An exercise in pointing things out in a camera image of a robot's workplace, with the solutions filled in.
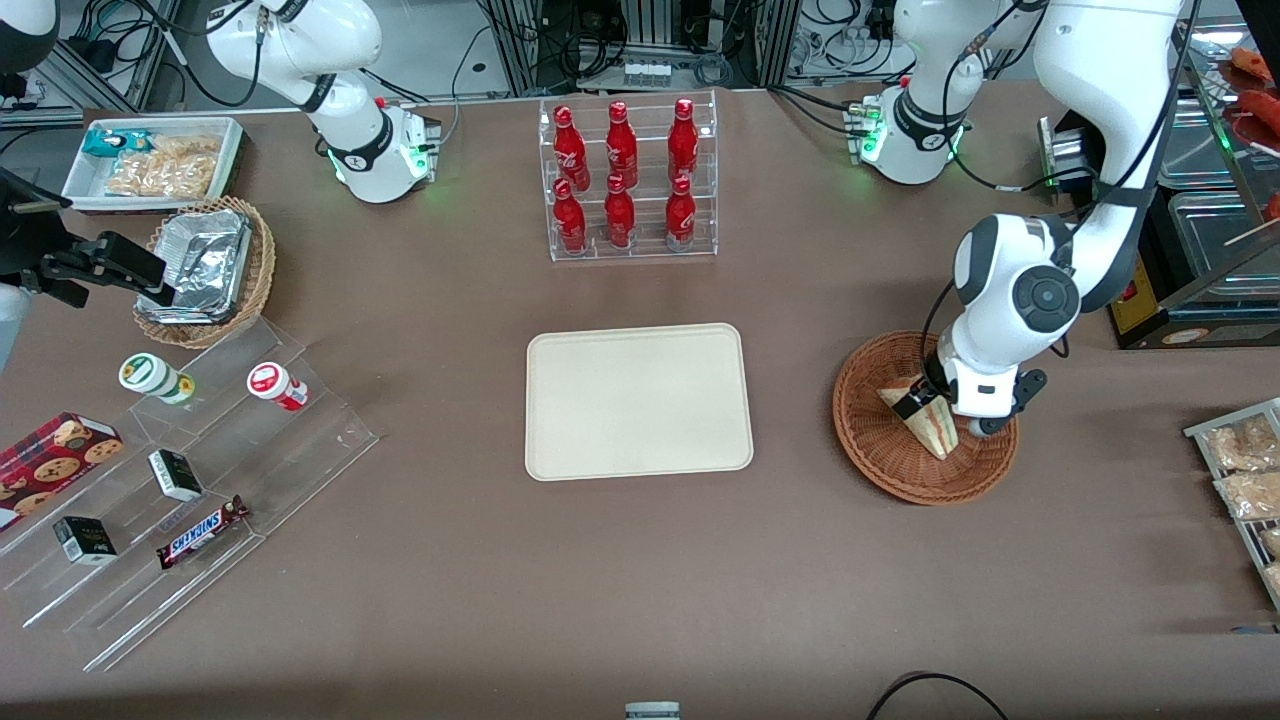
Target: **cookie box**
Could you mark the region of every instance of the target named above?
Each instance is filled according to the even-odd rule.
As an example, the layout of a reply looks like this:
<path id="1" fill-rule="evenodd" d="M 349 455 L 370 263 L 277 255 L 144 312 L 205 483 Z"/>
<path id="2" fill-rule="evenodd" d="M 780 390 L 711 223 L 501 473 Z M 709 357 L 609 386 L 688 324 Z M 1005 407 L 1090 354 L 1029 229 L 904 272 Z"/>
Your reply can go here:
<path id="1" fill-rule="evenodd" d="M 29 515 L 124 443 L 110 425 L 63 413 L 0 452 L 0 530 Z"/>

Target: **round wicker basket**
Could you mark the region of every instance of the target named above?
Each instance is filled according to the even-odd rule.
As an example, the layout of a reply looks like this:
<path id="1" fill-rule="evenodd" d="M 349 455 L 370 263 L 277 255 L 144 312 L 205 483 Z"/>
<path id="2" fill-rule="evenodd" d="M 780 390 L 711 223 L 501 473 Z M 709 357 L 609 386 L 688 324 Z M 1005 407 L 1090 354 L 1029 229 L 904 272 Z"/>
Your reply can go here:
<path id="1" fill-rule="evenodd" d="M 937 342 L 929 336 L 928 347 Z M 886 492 L 920 505 L 969 502 L 996 486 L 1018 451 L 1018 420 L 989 438 L 956 423 L 960 446 L 946 460 L 924 448 L 877 395 L 890 382 L 920 374 L 920 333 L 882 334 L 854 351 L 840 369 L 831 409 L 836 434 L 854 465 Z"/>
<path id="2" fill-rule="evenodd" d="M 188 350 L 204 350 L 221 340 L 223 336 L 227 336 L 242 323 L 256 318 L 262 313 L 262 306 L 266 305 L 266 297 L 271 293 L 271 273 L 275 272 L 275 240 L 271 237 L 271 228 L 266 227 L 262 215 L 252 205 L 237 197 L 219 197 L 218 200 L 183 208 L 175 215 L 166 218 L 165 223 L 178 214 L 212 213 L 216 210 L 243 213 L 253 223 L 250 255 L 244 265 L 244 281 L 241 286 L 239 309 L 230 320 L 220 325 L 161 325 L 147 320 L 134 310 L 134 322 L 154 341 L 165 345 L 179 345 Z M 151 233 L 147 250 L 155 250 L 163 228 L 164 223 Z"/>

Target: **coca-cola bottle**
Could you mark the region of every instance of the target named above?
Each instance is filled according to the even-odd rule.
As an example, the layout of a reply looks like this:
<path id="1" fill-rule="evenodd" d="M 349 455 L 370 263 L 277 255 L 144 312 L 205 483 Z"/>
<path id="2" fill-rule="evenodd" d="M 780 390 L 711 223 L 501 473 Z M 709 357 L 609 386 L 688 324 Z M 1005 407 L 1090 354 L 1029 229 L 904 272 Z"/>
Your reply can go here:
<path id="1" fill-rule="evenodd" d="M 609 245 L 630 250 L 636 237 L 636 206 L 627 193 L 621 173 L 609 176 L 609 196 L 604 199 L 604 217 L 609 224 Z"/>
<path id="2" fill-rule="evenodd" d="M 609 152 L 609 172 L 622 176 L 622 183 L 632 188 L 640 182 L 640 159 L 636 150 L 636 131 L 627 122 L 627 104 L 609 102 L 609 135 L 604 138 Z"/>
<path id="3" fill-rule="evenodd" d="M 582 142 L 582 133 L 573 127 L 573 113 L 561 105 L 552 111 L 552 117 L 556 119 L 556 164 L 561 174 L 573 183 L 573 190 L 586 192 L 591 187 L 591 172 L 586 169 L 586 143 Z"/>
<path id="4" fill-rule="evenodd" d="M 694 101 L 676 100 L 676 122 L 667 136 L 667 174 L 675 182 L 681 174 L 694 177 L 698 168 L 698 128 L 694 126 Z"/>
<path id="5" fill-rule="evenodd" d="M 689 176 L 680 176 L 671 183 L 667 199 L 667 247 L 684 252 L 694 243 L 694 213 L 698 204 L 689 196 Z"/>
<path id="6" fill-rule="evenodd" d="M 552 191 L 556 193 L 556 205 L 552 206 L 556 233 L 564 252 L 568 255 L 586 252 L 586 215 L 582 214 L 582 205 L 573 197 L 573 188 L 567 179 L 556 178 Z"/>

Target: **acrylic bottle rack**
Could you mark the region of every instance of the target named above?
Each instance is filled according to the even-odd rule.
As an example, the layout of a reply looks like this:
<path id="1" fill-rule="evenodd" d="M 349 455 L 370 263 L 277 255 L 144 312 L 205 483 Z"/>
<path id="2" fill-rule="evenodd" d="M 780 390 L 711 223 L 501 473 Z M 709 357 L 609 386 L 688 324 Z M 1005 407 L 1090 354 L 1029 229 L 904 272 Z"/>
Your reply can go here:
<path id="1" fill-rule="evenodd" d="M 378 437 L 302 350 L 264 319 L 223 338 L 183 368 L 196 380 L 191 400 L 140 400 L 113 423 L 125 443 L 116 457 L 0 534 L 0 582 L 23 626 L 63 630 L 86 671 L 110 669 L 372 447 Z M 248 370 L 266 360 L 307 384 L 301 410 L 248 395 Z M 198 500 L 160 493 L 147 456 L 161 447 L 191 461 Z M 161 570 L 156 548 L 236 495 L 252 514 Z M 119 556 L 97 568 L 69 562 L 51 528 L 64 515 L 101 520 Z"/>
<path id="2" fill-rule="evenodd" d="M 689 250 L 672 252 L 667 247 L 667 199 L 671 197 L 671 178 L 667 174 L 667 135 L 675 120 L 676 100 L 694 101 L 694 124 L 698 127 L 698 167 L 690 195 L 698 205 L 694 215 L 694 240 Z M 612 100 L 627 104 L 627 115 L 636 132 L 640 151 L 640 182 L 631 188 L 636 208 L 636 238 L 630 250 L 617 250 L 607 237 L 604 199 L 608 196 L 605 179 L 609 161 L 604 137 L 609 132 L 608 106 Z M 552 206 L 556 197 L 552 183 L 559 177 L 556 164 L 556 124 L 552 110 L 566 105 L 573 111 L 573 124 L 586 143 L 586 165 L 591 172 L 591 184 L 575 196 L 586 214 L 586 252 L 573 256 L 564 252 L 556 232 Z M 719 249 L 717 195 L 718 158 L 716 149 L 717 118 L 716 95 L 709 91 L 682 94 L 636 94 L 613 97 L 559 97 L 543 100 L 539 106 L 538 149 L 543 169 L 543 201 L 547 206 L 547 237 L 552 260 L 625 260 L 637 258 L 682 258 L 716 255 Z"/>

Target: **beige tray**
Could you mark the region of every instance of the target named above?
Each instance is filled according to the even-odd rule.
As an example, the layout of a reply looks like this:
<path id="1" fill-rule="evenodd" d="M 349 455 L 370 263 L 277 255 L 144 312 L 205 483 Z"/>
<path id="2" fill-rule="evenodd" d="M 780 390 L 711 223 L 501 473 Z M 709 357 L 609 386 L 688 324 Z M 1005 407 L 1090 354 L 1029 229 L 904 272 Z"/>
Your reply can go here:
<path id="1" fill-rule="evenodd" d="M 525 468 L 536 480 L 741 470 L 753 454 L 732 325 L 550 333 L 529 343 Z"/>

